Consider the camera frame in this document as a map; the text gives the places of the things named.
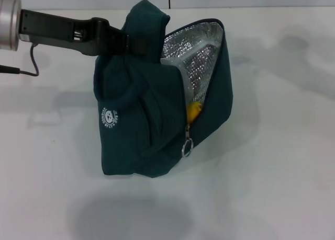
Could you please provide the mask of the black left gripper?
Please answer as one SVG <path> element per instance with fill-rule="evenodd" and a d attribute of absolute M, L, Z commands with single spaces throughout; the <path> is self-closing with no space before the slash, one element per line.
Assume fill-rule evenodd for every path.
<path fill-rule="evenodd" d="M 101 18 L 77 20 L 25 9 L 21 11 L 19 34 L 21 40 L 33 44 L 75 50 L 88 56 L 146 54 L 148 49 L 145 39 L 112 27 Z"/>

